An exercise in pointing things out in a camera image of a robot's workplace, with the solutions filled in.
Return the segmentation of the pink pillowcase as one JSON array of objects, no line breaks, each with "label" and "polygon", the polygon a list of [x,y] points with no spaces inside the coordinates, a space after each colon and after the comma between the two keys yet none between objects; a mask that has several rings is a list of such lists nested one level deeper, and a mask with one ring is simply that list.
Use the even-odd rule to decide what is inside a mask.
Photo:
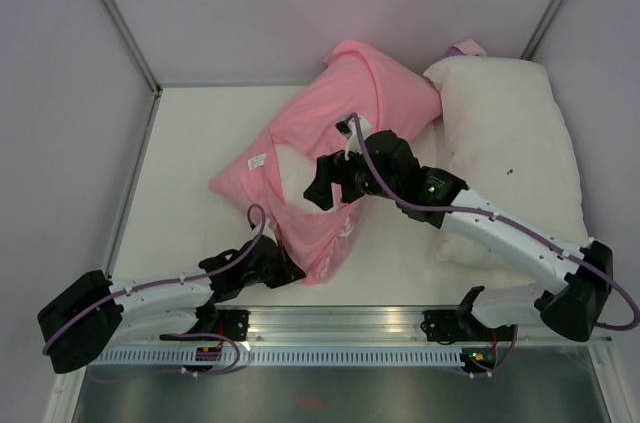
[{"label": "pink pillowcase", "polygon": [[340,205],[327,215],[290,212],[284,205],[276,144],[309,160],[344,149],[336,123],[357,113],[373,130],[411,141],[442,113],[439,93],[423,77],[374,47],[344,40],[324,59],[325,70],[286,103],[256,139],[208,183],[241,211],[261,205],[277,224],[303,284],[328,281],[349,255],[364,203]]}]

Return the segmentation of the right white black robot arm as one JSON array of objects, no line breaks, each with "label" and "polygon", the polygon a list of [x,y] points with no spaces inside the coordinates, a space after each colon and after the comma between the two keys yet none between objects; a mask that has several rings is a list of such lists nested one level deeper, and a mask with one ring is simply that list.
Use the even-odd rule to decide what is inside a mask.
[{"label": "right white black robot arm", "polygon": [[590,339],[611,293],[609,247],[542,235],[501,213],[464,180],[421,165],[390,130],[367,137],[364,146],[364,152],[319,157],[304,198],[324,211],[334,206],[335,187],[345,204],[366,195],[392,199],[410,219],[478,243],[532,278],[530,285],[502,290],[471,288],[455,311],[460,335],[477,339],[511,325],[542,323],[568,340]]}]

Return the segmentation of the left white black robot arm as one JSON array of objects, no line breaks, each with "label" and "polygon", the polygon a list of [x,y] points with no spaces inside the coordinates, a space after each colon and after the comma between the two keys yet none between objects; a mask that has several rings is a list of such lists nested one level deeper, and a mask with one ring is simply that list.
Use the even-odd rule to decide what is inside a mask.
[{"label": "left white black robot arm", "polygon": [[256,284],[276,289],[305,276],[283,243],[269,236],[208,257],[178,276],[113,281],[92,270],[38,313],[43,353],[55,373],[66,374],[119,345],[210,339],[219,328],[217,304]]}]

